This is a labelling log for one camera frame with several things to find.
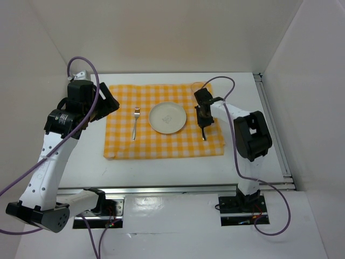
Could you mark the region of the clear plastic cup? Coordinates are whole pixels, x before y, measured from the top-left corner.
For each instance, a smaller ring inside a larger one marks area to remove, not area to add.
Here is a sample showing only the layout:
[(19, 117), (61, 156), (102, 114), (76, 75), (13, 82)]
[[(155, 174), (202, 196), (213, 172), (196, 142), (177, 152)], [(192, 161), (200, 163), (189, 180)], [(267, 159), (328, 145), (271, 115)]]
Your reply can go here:
[(192, 94), (200, 90), (204, 85), (204, 82), (194, 82), (190, 85), (190, 89), (192, 91)]

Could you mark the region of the yellow white checkered cloth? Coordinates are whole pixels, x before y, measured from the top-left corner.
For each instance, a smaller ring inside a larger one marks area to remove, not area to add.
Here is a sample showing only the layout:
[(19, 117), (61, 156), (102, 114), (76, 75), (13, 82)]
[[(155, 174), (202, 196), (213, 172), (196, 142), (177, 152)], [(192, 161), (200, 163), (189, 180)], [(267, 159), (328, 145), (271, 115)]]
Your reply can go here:
[[(215, 121), (205, 128), (207, 141), (197, 125), (197, 105), (191, 84), (111, 85), (109, 90), (120, 108), (107, 116), (103, 155), (106, 159), (169, 159), (217, 156), (224, 154), (225, 140)], [(149, 124), (150, 110), (170, 101), (181, 105), (187, 114), (184, 127), (174, 134), (161, 134)], [(140, 108), (136, 138), (132, 140), (135, 107)]]

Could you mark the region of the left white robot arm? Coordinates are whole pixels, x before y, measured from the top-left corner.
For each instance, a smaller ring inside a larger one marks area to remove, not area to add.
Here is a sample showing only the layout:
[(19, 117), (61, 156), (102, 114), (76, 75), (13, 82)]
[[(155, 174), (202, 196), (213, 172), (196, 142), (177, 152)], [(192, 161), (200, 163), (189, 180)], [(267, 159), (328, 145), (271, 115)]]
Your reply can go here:
[(10, 202), (6, 214), (20, 221), (60, 232), (68, 219), (89, 210), (94, 215), (116, 210), (116, 202), (106, 199), (105, 192), (85, 188), (81, 192), (58, 198), (58, 187), (68, 159), (81, 133), (90, 122), (118, 110), (105, 83), (96, 87), (89, 80), (73, 80), (67, 86), (67, 97), (47, 117), (44, 144), (38, 168), (17, 202)]

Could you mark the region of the silver fork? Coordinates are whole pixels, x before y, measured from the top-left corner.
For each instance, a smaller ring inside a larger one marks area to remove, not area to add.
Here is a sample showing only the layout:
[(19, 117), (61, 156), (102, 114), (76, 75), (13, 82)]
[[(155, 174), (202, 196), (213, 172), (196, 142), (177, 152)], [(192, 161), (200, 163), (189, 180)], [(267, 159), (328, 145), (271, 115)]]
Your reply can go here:
[(140, 117), (140, 108), (139, 107), (135, 107), (135, 111), (134, 111), (134, 126), (133, 126), (133, 131), (132, 131), (132, 140), (135, 140), (136, 138), (136, 128), (137, 128), (137, 120)]

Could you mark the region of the cream round plate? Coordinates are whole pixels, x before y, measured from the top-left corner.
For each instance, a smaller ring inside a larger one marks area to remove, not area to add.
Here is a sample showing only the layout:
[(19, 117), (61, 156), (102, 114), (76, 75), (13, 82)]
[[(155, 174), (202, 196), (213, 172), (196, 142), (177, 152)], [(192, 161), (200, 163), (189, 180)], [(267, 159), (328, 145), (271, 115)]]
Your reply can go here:
[(148, 121), (155, 131), (161, 134), (174, 134), (184, 127), (187, 114), (181, 105), (167, 101), (155, 105), (150, 110)]

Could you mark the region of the black handled table knife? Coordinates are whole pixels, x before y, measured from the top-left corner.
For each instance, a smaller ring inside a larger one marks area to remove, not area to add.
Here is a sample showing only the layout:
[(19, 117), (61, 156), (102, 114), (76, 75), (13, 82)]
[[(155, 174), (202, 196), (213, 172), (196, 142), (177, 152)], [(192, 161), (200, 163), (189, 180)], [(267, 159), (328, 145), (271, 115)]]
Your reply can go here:
[(201, 128), (201, 131), (202, 131), (202, 139), (203, 139), (204, 141), (207, 141), (207, 137), (206, 137), (206, 134), (205, 134), (204, 127)]

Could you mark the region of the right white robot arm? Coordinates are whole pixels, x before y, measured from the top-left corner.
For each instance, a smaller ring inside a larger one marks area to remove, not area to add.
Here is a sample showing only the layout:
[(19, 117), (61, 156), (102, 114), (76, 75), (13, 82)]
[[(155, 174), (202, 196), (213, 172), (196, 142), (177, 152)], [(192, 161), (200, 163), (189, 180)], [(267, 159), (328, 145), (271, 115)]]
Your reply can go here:
[(235, 169), (240, 176), (234, 203), (237, 209), (246, 212), (260, 197), (259, 173), (264, 156), (273, 144), (265, 117), (261, 111), (245, 111), (221, 97), (214, 98), (205, 88), (197, 90), (194, 96), (197, 123), (204, 141), (207, 140), (204, 129), (212, 125), (215, 118), (230, 125)]

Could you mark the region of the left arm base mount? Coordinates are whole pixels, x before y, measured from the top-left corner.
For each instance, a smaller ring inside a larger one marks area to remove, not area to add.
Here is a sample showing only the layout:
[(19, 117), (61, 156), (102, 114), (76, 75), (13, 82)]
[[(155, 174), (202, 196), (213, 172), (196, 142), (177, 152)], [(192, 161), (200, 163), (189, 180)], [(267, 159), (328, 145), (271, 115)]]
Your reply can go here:
[(107, 197), (103, 190), (88, 188), (84, 190), (91, 190), (97, 194), (100, 201), (96, 203), (96, 207), (91, 210), (82, 212), (81, 216), (76, 216), (73, 221), (73, 229), (86, 229), (86, 223), (83, 217), (88, 222), (91, 229), (105, 229), (105, 228), (122, 228), (123, 227), (123, 211), (125, 205), (124, 197)]

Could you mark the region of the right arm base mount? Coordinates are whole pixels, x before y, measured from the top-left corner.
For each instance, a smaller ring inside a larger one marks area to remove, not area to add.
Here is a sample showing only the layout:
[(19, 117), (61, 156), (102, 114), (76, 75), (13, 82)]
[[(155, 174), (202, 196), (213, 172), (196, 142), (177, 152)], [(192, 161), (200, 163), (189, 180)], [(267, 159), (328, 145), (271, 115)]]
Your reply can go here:
[(221, 226), (249, 226), (269, 224), (265, 198), (261, 195), (258, 201), (249, 205), (239, 205), (234, 196), (220, 196), (215, 209), (220, 213)]

